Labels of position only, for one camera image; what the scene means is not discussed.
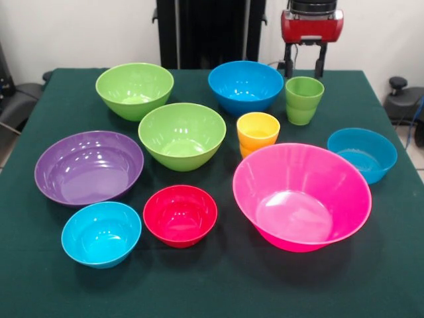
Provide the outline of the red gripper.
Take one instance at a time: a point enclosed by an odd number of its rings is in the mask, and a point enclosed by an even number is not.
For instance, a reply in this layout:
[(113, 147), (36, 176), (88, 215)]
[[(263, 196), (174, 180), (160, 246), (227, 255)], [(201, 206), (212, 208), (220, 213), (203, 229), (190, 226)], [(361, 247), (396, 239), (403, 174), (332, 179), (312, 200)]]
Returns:
[[(288, 10), (281, 16), (282, 38), (285, 44), (284, 73), (293, 76), (292, 46), (306, 42), (336, 42), (344, 25), (343, 10), (324, 16), (295, 15)], [(319, 57), (315, 63), (315, 78), (322, 78), (327, 53), (327, 44), (319, 44)]]

